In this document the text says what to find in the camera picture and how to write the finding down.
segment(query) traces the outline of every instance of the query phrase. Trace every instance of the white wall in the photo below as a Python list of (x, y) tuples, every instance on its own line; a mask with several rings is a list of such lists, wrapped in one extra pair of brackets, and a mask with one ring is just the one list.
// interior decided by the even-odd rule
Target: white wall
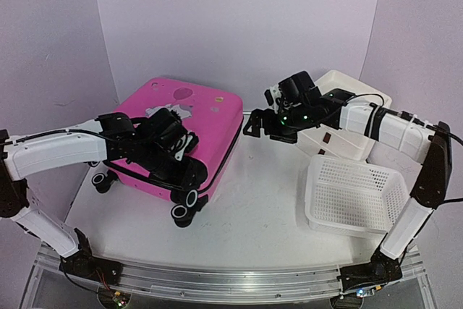
[[(378, 0), (362, 81), (393, 98), (393, 108), (450, 124), (463, 136), (462, 0)], [(453, 144), (448, 196), (463, 196), (463, 148)], [(395, 166), (409, 183), (417, 168), (378, 149), (375, 160)], [(440, 308), (461, 308), (463, 203), (440, 207), (418, 238)]]
[(308, 70), (360, 76), (376, 0), (98, 0), (121, 101), (150, 77), (173, 75), (238, 93)]
[[(117, 102), (96, 0), (0, 0), (0, 128), (26, 134), (77, 124)], [(64, 217), (86, 165), (28, 182)], [(36, 238), (0, 221), (0, 308), (17, 308), (38, 250)]]

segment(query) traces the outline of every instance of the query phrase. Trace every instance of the white table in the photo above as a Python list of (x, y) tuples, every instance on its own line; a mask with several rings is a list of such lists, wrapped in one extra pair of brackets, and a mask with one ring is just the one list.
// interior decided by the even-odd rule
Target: white table
[(115, 182), (91, 185), (91, 169), (67, 217), (96, 255), (195, 268), (307, 268), (368, 261), (381, 241), (312, 231), (304, 215), (310, 159), (293, 145), (241, 136), (213, 200), (184, 229), (172, 202)]

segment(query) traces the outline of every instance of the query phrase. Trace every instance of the metal frame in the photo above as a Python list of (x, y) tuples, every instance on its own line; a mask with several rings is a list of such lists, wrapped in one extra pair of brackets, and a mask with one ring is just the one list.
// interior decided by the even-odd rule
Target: metal frame
[[(339, 295), (341, 283), (336, 280), (338, 266), (300, 269), (234, 270), (195, 269), (123, 261), (120, 285), (113, 287), (132, 294), (185, 302), (214, 304), (275, 304), (308, 302)], [(21, 309), (31, 308), (43, 270), (61, 273), (59, 256), (42, 245), (35, 263)], [(407, 254), (402, 264), (403, 278), (418, 279), (427, 309), (436, 308), (420, 253)], [(74, 278), (87, 285), (98, 283)]]

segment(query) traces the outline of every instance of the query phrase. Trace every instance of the plastic bin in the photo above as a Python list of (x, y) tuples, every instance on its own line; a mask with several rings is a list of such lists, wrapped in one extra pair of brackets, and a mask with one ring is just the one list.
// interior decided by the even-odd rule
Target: plastic bin
[[(324, 74), (324, 76), (315, 81), (315, 84), (320, 88), (322, 94), (334, 88), (342, 88), (356, 94), (379, 93), (384, 97), (385, 107), (389, 107), (392, 103), (391, 97), (386, 94), (336, 70), (331, 70)], [(365, 99), (373, 103), (381, 102), (375, 96), (367, 96)], [(333, 130), (322, 125), (318, 129), (312, 128), (299, 132), (297, 147), (309, 156), (320, 153), (338, 158), (364, 161), (370, 155), (374, 143), (374, 140), (367, 139), (363, 135), (346, 130)]]
[(374, 237), (389, 231), (408, 195), (393, 169), (318, 155), (308, 167), (305, 215), (317, 231)]

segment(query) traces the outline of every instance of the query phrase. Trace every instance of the suitcase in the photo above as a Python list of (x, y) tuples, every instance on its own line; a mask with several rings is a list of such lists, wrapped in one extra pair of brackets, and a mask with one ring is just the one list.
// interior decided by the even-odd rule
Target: suitcase
[[(164, 185), (162, 180), (153, 180), (148, 170), (126, 159), (104, 161), (109, 168), (107, 175), (103, 180), (93, 179), (92, 183), (101, 192), (108, 190), (111, 183), (119, 179), (125, 185), (170, 200), (176, 203), (171, 210), (171, 217), (178, 227), (186, 227), (216, 191), (239, 137), (242, 109), (241, 98), (232, 93), (163, 77), (154, 78), (131, 95), (115, 112), (136, 120), (155, 119), (168, 110), (181, 118), (184, 128), (194, 132), (199, 140), (192, 151), (183, 156), (189, 156), (186, 159), (194, 162), (196, 168), (203, 169), (195, 169), (201, 173), (197, 175), (202, 176), (202, 183), (188, 191), (172, 188)], [(182, 179), (179, 177), (174, 184), (180, 185)]]

